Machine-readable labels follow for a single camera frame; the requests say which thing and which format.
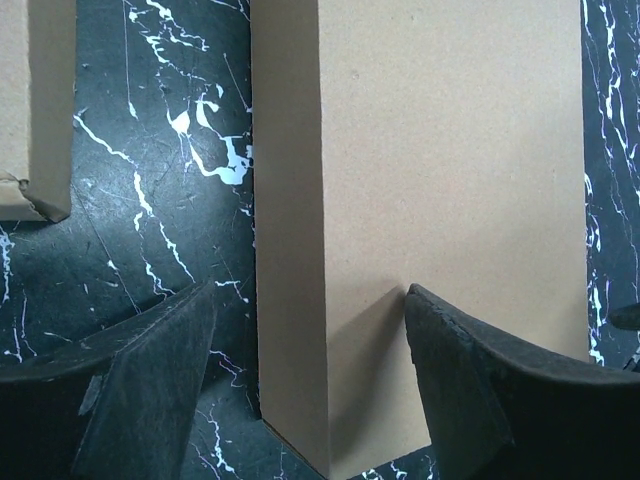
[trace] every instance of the tan cardboard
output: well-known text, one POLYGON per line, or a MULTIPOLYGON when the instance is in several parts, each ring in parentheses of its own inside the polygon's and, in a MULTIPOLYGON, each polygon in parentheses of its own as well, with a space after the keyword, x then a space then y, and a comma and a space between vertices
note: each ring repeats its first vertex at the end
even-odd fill
POLYGON ((75 0, 0 2, 0 220, 71 211, 75 0))
POLYGON ((419 282, 587 359, 579 2, 253 0, 260 399, 325 477, 429 443, 419 282))

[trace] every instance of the cardboard box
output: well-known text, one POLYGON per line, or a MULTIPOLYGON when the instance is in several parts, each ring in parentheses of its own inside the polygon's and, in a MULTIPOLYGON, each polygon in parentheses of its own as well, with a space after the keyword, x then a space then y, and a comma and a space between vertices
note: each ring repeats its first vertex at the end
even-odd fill
POLYGON ((75 0, 0 2, 0 220, 71 211, 75 0))
POLYGON ((580 4, 254 0, 260 399, 325 477, 429 443, 419 282, 587 359, 580 4))

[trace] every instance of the black marble pattern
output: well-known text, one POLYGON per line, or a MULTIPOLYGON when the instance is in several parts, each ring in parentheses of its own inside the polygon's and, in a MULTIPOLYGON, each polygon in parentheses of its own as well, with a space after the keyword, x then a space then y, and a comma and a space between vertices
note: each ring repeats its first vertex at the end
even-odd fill
MULTIPOLYGON (((640 6, 582 0, 590 354, 639 301, 640 6)), ((0 226, 0 365, 113 325, 213 275, 218 327, 183 478, 314 479, 262 426, 248 0, 78 0, 73 213, 0 226)), ((429 449, 364 479, 437 479, 429 449)))
POLYGON ((590 355, 621 368, 637 334, 607 322, 640 301, 640 4, 582 1, 590 355))

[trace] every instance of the cardboard edge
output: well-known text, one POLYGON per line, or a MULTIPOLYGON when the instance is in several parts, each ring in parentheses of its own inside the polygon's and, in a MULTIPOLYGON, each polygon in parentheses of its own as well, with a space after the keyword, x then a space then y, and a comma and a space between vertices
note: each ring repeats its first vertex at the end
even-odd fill
POLYGON ((59 222, 71 213, 76 2, 25 1, 30 75, 29 178, 20 180, 27 182, 23 196, 43 220, 59 222))
POLYGON ((251 15, 260 407, 330 475, 318 5, 251 15))

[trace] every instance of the dark marble surface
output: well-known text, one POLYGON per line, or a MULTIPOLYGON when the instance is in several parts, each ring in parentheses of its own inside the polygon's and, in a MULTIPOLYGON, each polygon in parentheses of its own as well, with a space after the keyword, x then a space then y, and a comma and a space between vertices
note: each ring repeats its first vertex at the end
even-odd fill
MULTIPOLYGON (((640 300, 640 6, 583 0, 590 353, 640 300)), ((78 0, 73 214, 0 229, 0 365, 213 275, 220 316, 183 478, 314 479, 259 421, 247 0, 78 0)), ((437 478, 429 449, 365 479, 437 478)))

